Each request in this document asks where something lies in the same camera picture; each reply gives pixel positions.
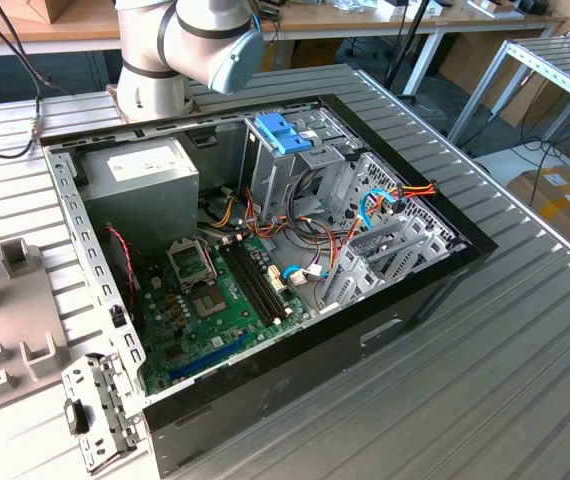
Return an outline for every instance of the table leg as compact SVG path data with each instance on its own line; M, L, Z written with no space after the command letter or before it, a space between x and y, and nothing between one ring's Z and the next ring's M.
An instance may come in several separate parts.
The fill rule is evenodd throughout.
M541 33L539 38L551 37L552 34L556 31L557 27L558 27L558 25L556 25L556 24L549 25L547 28L545 28L543 30L543 32ZM503 93L501 94L499 99L494 104L494 107L492 108L492 113L498 112L501 109L501 107L503 107L503 105L505 105L505 102L509 102L509 99L512 98L512 94L514 93L516 88L519 87L519 85L521 84L521 82L525 78L525 74L527 73L528 70L529 70L529 67L527 67L526 65L521 65L520 67L518 67L516 74L514 74L514 77L507 84L507 87L505 87L505 90L503 91Z
M456 120L456 123L450 130L449 135L447 136L450 142L457 142L457 140L465 131L465 127L467 127L467 124L472 118L472 115L474 115L474 112L478 108L478 104L481 103L481 100L483 100L483 97L487 93L487 90L489 90L489 88L492 86L492 82L494 81L496 74L499 72L505 63L505 59L507 58L507 44L507 41L505 41L503 42L503 45L501 45L501 48L498 50L498 53L494 57L494 60L492 60L492 63L485 72L485 75L483 75L483 78L481 78L478 87L476 87L476 90L474 90L474 93L472 93L472 96L467 102L467 105L465 105L465 108L463 108L463 111Z
M556 130L558 130L561 127L561 125L565 123L565 120L567 120L567 117L569 116L570 116L570 102L569 105L565 107L565 110L563 110L563 113L561 113L558 116L558 118L554 120L554 123L552 123L547 132L545 132L545 134L543 135L543 140L547 142L552 137L552 135L556 133Z
M425 42L425 46L418 57L416 65L414 65L412 75L409 77L407 85L405 85L403 95L416 95L418 87L423 81L425 72L427 72L429 64L432 63L432 59L434 58L436 50L438 50L438 46L441 44L441 40L443 40L444 35L444 32L436 31L427 37L427 42Z

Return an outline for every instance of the blue plastic clip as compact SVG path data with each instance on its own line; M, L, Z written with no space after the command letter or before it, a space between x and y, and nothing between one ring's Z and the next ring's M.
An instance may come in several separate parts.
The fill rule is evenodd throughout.
M312 148L312 142L301 137L294 124L285 120L280 113L258 115L256 125L283 155Z

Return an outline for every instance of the ram slot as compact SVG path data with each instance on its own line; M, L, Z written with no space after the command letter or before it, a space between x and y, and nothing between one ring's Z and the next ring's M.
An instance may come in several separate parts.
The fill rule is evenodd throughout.
M286 317L280 300L243 246L222 249L221 256L265 327Z

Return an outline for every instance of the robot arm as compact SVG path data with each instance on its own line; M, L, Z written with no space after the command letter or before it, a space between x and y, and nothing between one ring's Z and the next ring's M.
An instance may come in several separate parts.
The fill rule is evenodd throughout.
M263 37L252 30L245 0L118 0L116 9L118 104L130 120L189 113L187 77L222 94L237 92L262 61Z

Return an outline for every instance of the metal rail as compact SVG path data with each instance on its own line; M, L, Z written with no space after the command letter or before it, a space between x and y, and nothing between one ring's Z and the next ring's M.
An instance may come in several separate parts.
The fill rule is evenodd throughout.
M257 75L204 110L335 93L499 249L421 327L179 471L216 479L570 478L570 245L368 76L346 66ZM119 122L105 94L45 103L48 132ZM0 105L0 148L31 102ZM40 151L0 160L0 239L43 248L71 352L104 338ZM85 478L56 386L0 410L0 478ZM143 447L101 478L153 478Z
M474 112L492 86L496 75L508 57L518 60L522 66L496 103L494 107L495 112L511 98L519 83L530 69L570 93L570 38L556 37L549 39L532 38L518 41L506 40L452 127L448 135L450 142L456 143L460 139L472 115L474 115ZM544 137L545 140L554 134L558 127L567 119L569 114L570 105L547 132Z

